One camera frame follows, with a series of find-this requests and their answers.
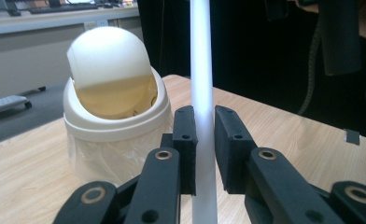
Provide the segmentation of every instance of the desk top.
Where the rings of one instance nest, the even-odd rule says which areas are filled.
[[[190,81],[163,79],[173,111],[190,104]],[[235,110],[259,147],[281,151],[311,184],[329,191],[336,181],[366,185],[366,137],[345,142],[345,131],[221,90],[216,105]],[[250,223],[244,196],[223,191],[219,173],[218,222]],[[0,143],[0,223],[51,223],[63,203],[83,185],[67,159],[62,119]],[[181,223],[191,223],[190,197]]]
[[[113,7],[94,10],[80,10],[58,13],[45,13],[32,15],[22,11],[21,16],[11,17],[6,12],[0,12],[0,34],[15,33],[20,31],[38,30],[73,24],[84,21],[115,20],[139,16],[137,4],[132,7]]]

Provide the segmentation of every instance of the white tube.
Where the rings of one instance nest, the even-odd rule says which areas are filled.
[[[190,1],[191,104],[198,137],[192,223],[218,223],[208,0]]]

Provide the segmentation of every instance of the wooden table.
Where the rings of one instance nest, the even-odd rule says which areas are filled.
[[[190,104],[190,81],[164,79],[172,109]],[[215,89],[216,105],[235,110],[260,147],[281,151],[313,185],[330,190],[332,183],[366,184],[366,138],[360,146],[345,142],[345,131],[305,119],[247,98]],[[218,179],[218,222],[249,223],[244,196],[228,195]],[[0,143],[0,223],[51,223],[83,185],[67,159],[62,119]],[[183,200],[181,222],[191,223],[190,199]]]

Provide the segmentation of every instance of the gray floor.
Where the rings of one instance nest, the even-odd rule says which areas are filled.
[[[32,130],[63,116],[63,89],[65,82],[46,87],[45,91],[33,90],[19,95],[27,97],[32,108],[17,105],[0,112],[0,142]]]

